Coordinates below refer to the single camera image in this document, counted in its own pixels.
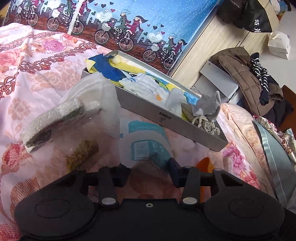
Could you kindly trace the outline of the orange soft object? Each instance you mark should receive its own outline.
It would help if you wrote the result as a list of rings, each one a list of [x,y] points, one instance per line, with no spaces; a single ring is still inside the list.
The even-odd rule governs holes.
[[[211,197],[210,184],[208,184],[208,174],[212,174],[214,165],[209,157],[203,158],[196,164],[196,168],[201,172],[200,202],[206,202]]]

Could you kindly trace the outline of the teal white plastic package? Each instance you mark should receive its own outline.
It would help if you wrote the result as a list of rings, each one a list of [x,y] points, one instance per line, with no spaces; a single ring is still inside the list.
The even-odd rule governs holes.
[[[165,170],[173,157],[169,139],[160,125],[140,120],[120,119],[120,161],[128,168],[151,161]]]

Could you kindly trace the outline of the grey cloth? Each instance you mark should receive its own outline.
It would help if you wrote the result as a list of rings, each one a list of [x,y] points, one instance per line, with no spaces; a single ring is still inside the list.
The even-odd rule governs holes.
[[[212,96],[203,94],[197,103],[192,106],[193,117],[205,116],[210,122],[217,120],[221,109],[220,92],[215,91]]]

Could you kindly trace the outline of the white folded cloth in tray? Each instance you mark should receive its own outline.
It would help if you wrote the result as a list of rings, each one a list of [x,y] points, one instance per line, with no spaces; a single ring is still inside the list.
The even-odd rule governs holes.
[[[135,77],[123,78],[119,80],[119,83],[125,90],[179,117],[182,116],[181,105],[186,102],[183,90],[177,87],[173,87],[171,90],[164,89],[156,83],[152,76],[144,73],[139,73]]]

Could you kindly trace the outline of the grey shallow tray box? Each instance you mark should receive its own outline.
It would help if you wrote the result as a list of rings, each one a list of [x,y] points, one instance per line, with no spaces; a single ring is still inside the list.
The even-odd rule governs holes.
[[[137,60],[136,58],[129,56],[121,51],[112,51],[107,56],[120,55],[126,60],[132,61],[145,71],[152,73],[153,75],[160,77],[168,82],[175,84],[181,89],[196,96],[192,91],[186,89],[183,85],[177,83],[172,78],[166,76],[164,73],[156,70],[152,66]],[[82,77],[86,77],[92,73],[88,73],[86,67],[82,71]],[[205,116],[193,117],[192,106],[195,104],[189,104],[187,102],[182,103],[182,116],[179,117],[164,108],[161,108],[123,88],[116,85],[116,93],[120,105],[133,113],[136,113],[144,118],[147,118],[173,132],[178,133],[186,138],[191,139],[209,149],[218,152],[222,150],[227,144],[227,138],[225,137],[221,127],[215,122],[210,122]]]

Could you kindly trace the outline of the grey plastic drawer unit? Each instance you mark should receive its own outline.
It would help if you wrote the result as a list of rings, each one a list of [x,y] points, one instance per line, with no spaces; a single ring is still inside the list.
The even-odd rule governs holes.
[[[219,91],[222,103],[238,104],[243,99],[242,92],[234,79],[212,62],[207,61],[199,73],[201,75],[193,89],[200,94],[212,96]]]

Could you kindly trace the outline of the blue grey pillow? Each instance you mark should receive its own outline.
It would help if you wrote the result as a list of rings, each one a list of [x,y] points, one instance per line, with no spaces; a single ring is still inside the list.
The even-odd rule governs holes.
[[[283,207],[287,207],[295,190],[295,171],[292,163],[279,141],[258,122],[253,123],[261,137],[276,197]]]

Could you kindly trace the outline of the blue yellow cloth in tray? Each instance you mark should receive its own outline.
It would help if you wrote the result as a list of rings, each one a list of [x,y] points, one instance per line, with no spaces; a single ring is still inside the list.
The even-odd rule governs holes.
[[[120,55],[107,56],[100,54],[86,59],[85,62],[88,73],[100,72],[103,74],[104,77],[110,79],[114,85],[120,88],[123,88],[123,86],[120,85],[119,80],[127,77],[135,77],[139,73],[144,73],[152,76],[155,79],[156,83],[158,83],[164,89],[171,90],[173,87],[181,89],[175,84],[145,71],[132,61],[126,60]],[[186,97],[186,102],[189,104],[196,104],[199,98],[185,90],[183,91],[184,96]]]

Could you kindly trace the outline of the floral crumpled blanket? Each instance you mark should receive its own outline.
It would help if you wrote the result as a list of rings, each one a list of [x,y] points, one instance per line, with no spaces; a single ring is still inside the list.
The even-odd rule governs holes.
[[[286,132],[279,131],[275,124],[269,121],[268,119],[258,116],[255,117],[257,123],[259,123],[262,127],[264,127],[283,147],[286,154],[288,155],[293,169],[295,171],[296,164],[296,149],[295,149],[295,137],[291,128],[289,128]]]

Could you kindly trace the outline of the black clothing on headboard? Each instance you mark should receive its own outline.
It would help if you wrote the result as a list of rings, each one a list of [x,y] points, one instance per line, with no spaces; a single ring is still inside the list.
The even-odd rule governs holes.
[[[279,84],[270,75],[267,79],[269,86],[269,100],[274,101],[274,105],[263,117],[274,123],[276,128],[279,128],[281,119],[285,114],[286,101]]]

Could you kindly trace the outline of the striped navy white garment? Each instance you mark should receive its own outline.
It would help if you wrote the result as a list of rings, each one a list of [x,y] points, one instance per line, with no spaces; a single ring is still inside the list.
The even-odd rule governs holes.
[[[260,64],[259,53],[253,53],[250,56],[251,61],[251,71],[254,76],[259,80],[261,86],[261,93],[259,97],[259,102],[261,105],[265,106],[269,103],[269,86],[268,86],[268,72]]]

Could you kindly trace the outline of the blue bicycle print wardrobe cover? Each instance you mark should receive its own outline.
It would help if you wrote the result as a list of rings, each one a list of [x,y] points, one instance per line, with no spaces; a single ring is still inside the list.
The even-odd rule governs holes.
[[[65,32],[170,73],[218,1],[10,1],[4,25]]]

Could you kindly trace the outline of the white paper bag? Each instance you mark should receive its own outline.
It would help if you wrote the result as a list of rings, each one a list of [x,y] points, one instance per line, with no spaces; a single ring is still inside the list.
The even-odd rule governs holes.
[[[268,39],[268,48],[271,54],[281,57],[285,60],[290,56],[290,40],[285,33],[273,32]]]

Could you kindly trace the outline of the dark brown handbag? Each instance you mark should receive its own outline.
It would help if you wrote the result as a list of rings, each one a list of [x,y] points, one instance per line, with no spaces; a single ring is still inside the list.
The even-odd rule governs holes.
[[[224,22],[243,29],[243,19],[247,7],[244,0],[225,0],[217,9],[217,16]]]

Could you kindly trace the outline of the black shopping bag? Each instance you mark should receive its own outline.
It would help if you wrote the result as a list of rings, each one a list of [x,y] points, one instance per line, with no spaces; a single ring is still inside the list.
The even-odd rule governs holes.
[[[258,0],[244,1],[239,25],[252,33],[271,33],[272,27],[265,8]]]

